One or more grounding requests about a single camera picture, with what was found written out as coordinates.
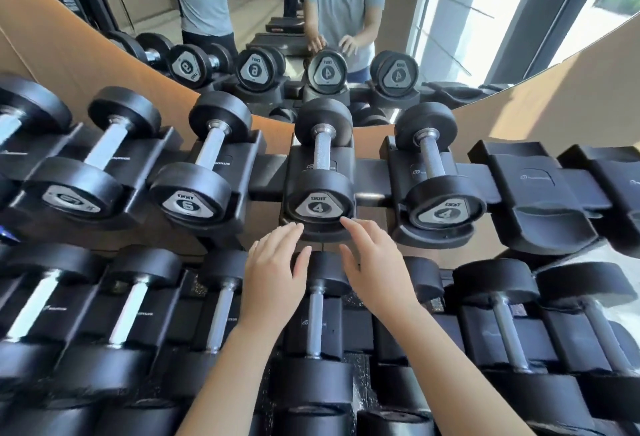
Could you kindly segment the person's left hand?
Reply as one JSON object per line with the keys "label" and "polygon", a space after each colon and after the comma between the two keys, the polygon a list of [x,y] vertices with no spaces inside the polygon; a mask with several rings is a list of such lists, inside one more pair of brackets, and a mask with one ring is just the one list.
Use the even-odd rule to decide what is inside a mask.
{"label": "person's left hand", "polygon": [[277,227],[255,241],[246,262],[239,325],[275,341],[307,290],[293,281],[292,258],[302,223]]}

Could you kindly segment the person's right forearm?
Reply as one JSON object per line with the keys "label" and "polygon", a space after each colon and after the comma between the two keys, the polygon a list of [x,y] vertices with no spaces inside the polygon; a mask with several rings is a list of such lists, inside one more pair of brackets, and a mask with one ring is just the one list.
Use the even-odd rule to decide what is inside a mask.
{"label": "person's right forearm", "polygon": [[421,305],[378,318],[405,352],[442,436],[536,436]]}

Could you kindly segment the black tiered weight rack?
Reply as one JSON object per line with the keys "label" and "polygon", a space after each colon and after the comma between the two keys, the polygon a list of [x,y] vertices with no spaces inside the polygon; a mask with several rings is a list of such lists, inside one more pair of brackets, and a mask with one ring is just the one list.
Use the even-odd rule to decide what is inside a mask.
{"label": "black tiered weight rack", "polygon": [[[0,183],[15,183],[15,194],[8,194],[9,205],[20,202],[24,183],[45,158],[64,156],[83,159],[97,139],[97,131],[80,133],[82,125],[70,127],[65,134],[36,135],[19,131],[0,149]],[[173,152],[179,135],[170,128],[162,129],[157,143],[150,142],[148,153],[142,141],[136,148],[135,160],[117,173],[126,183],[124,193],[112,215],[106,218],[86,218],[85,222],[110,222],[110,218],[124,212],[129,190],[149,188],[157,172],[166,164],[188,162],[200,152],[202,141],[194,144],[189,156],[185,151]],[[224,141],[222,160],[214,172],[225,178],[232,195],[223,219],[205,221],[205,229],[233,227],[242,230],[250,201],[280,203],[285,211],[285,187],[289,154],[268,155],[266,143],[258,132],[250,132],[247,142]],[[395,211],[392,234],[404,245],[423,245],[424,248],[453,248],[463,245],[472,236],[473,223],[425,230],[411,224],[405,196],[426,174],[419,156],[396,148],[393,136],[387,137],[381,148],[381,160],[355,158],[354,186],[356,207],[386,207]],[[455,164],[450,152],[442,153],[446,173],[460,174],[473,180],[500,241],[512,251],[527,255],[570,255],[587,247],[598,235],[615,244],[621,234],[620,247],[632,235],[637,239],[629,245],[640,253],[640,157],[632,148],[587,148],[572,146],[557,159],[547,154],[538,142],[479,141],[468,153],[470,163]],[[27,208],[34,215],[40,199],[25,194],[27,201],[36,201]]]}

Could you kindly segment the person's left forearm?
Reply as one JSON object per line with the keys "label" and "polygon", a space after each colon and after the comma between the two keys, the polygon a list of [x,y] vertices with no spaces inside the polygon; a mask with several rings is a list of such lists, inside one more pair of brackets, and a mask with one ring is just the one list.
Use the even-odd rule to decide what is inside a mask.
{"label": "person's left forearm", "polygon": [[283,325],[239,323],[175,436],[249,436],[262,377]]}

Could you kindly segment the row of large black dumbbells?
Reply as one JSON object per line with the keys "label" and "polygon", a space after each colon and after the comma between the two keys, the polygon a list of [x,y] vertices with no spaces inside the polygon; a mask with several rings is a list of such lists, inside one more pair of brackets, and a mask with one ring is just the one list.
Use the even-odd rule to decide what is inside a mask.
{"label": "row of large black dumbbells", "polygon": [[[342,264],[339,273],[345,274]],[[515,344],[515,326],[511,321],[511,311],[506,305],[506,300],[521,304],[530,302],[538,296],[538,285],[529,267],[516,259],[476,261],[455,269],[452,272],[452,278],[453,287],[461,302],[476,305],[484,302],[484,304],[497,306],[497,319],[507,328],[507,335],[511,338],[509,343]],[[515,406],[508,402],[505,396],[501,396],[528,425],[524,417],[516,411]]]}

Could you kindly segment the person's right hand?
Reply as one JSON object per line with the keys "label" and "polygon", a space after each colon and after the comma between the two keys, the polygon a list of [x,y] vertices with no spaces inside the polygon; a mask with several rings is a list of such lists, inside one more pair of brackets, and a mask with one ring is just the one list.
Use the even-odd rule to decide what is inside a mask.
{"label": "person's right hand", "polygon": [[341,217],[340,223],[359,254],[360,274],[351,287],[364,306],[394,332],[421,308],[403,255],[376,222]]}

